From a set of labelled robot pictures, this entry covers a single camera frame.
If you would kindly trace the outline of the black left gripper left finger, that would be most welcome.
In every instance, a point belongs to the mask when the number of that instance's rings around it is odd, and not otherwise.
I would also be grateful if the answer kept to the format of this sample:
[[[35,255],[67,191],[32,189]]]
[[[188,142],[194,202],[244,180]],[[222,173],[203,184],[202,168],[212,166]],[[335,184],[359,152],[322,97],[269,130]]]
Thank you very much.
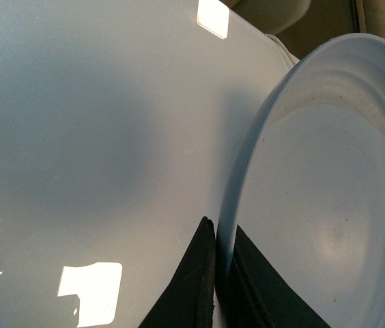
[[[141,327],[211,327],[214,312],[216,240],[203,217],[171,281]]]

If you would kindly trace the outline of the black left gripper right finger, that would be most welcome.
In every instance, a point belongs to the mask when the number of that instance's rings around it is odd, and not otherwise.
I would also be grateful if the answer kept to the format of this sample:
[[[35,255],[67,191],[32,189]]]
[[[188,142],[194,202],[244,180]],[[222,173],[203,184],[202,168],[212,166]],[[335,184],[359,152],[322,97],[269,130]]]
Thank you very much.
[[[228,327],[328,327],[279,275],[241,227],[229,270]]]

